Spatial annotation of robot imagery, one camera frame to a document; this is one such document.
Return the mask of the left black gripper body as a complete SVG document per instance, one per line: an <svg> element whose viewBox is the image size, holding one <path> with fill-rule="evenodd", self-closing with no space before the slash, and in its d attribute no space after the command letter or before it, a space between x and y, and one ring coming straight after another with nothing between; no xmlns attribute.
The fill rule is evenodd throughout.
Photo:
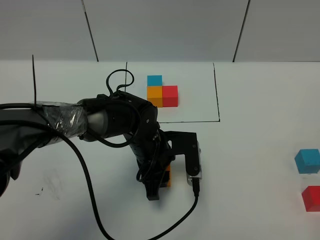
<svg viewBox="0 0 320 240"><path fill-rule="evenodd" d="M159 129L151 139L135 139L130 145L138 164L136 180L144 184L149 175L158 171L165 171L169 163L163 169L160 160L165 157L165 152L171 148L166 141L165 131Z"/></svg>

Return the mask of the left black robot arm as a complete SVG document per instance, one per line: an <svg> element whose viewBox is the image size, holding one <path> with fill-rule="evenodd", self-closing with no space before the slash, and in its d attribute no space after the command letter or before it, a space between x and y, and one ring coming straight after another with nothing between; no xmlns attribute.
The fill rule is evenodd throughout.
<svg viewBox="0 0 320 240"><path fill-rule="evenodd" d="M16 180L22 161L36 148L78 137L112 148L129 146L137 164L137 181L148 200L159 199L169 182L170 146L151 102L119 91L78 103L7 103L0 106L0 190Z"/></svg>

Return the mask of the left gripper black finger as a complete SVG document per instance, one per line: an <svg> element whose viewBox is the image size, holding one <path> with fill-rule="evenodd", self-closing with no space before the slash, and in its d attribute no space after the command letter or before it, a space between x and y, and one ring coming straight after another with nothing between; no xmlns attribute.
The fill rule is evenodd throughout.
<svg viewBox="0 0 320 240"><path fill-rule="evenodd" d="M165 186L164 183L165 171L160 170L153 172L143 182L146 190L146 197L149 201L157 201L159 197L159 189Z"/></svg>

